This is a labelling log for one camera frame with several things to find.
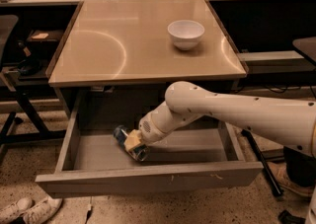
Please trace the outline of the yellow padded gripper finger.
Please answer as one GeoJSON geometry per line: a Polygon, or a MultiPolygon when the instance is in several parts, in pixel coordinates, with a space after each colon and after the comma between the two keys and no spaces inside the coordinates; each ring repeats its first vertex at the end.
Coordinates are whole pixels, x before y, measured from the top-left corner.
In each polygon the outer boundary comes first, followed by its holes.
{"type": "Polygon", "coordinates": [[[131,152],[142,144],[141,131],[136,129],[133,129],[124,141],[124,147],[127,152],[131,152]]]}

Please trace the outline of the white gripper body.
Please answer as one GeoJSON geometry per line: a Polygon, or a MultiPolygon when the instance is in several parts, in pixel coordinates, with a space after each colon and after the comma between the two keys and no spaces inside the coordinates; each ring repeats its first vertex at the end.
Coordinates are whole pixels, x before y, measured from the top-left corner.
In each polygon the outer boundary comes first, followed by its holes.
{"type": "Polygon", "coordinates": [[[173,112],[163,102],[140,120],[138,130],[141,132],[141,141],[147,145],[161,141],[174,130],[199,118],[200,114],[173,112]]]}

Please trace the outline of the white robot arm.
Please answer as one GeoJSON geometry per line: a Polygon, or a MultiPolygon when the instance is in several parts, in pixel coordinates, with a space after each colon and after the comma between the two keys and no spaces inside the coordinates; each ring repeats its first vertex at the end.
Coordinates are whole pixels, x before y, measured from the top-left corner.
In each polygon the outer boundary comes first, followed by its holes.
{"type": "Polygon", "coordinates": [[[123,143],[135,160],[147,146],[208,115],[283,146],[285,164],[272,165],[283,187],[315,194],[316,104],[313,102],[218,94],[189,82],[175,82],[165,101],[143,117],[123,143]]]}

